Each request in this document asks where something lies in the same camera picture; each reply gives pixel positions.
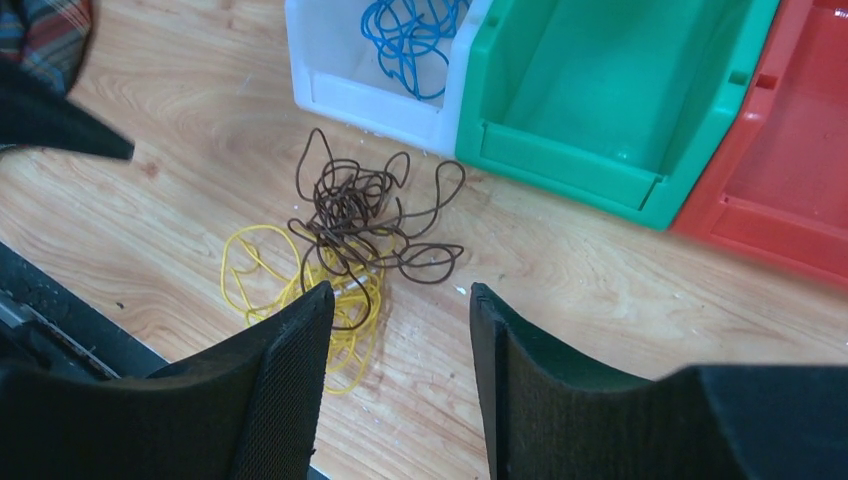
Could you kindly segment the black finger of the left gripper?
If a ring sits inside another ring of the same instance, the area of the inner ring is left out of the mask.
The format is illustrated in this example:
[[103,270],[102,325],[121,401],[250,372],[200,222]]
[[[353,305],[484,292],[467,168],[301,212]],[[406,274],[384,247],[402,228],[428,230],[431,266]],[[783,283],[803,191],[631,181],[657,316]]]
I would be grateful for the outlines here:
[[129,161],[134,143],[84,108],[1,60],[1,143]]

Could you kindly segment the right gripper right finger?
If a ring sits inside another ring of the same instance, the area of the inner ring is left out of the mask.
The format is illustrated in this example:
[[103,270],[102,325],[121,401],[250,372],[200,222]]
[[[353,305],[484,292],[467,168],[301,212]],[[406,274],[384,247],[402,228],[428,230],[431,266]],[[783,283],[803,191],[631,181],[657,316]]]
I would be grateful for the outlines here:
[[657,380],[610,367],[491,288],[469,308],[494,479],[843,479],[847,370],[695,364]]

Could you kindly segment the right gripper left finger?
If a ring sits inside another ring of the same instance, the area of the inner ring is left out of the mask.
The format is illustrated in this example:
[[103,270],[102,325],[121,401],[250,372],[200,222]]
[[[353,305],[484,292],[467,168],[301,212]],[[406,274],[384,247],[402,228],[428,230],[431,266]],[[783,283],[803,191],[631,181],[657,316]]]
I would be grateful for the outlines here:
[[1,355],[5,479],[308,479],[334,295],[320,283],[146,378]]

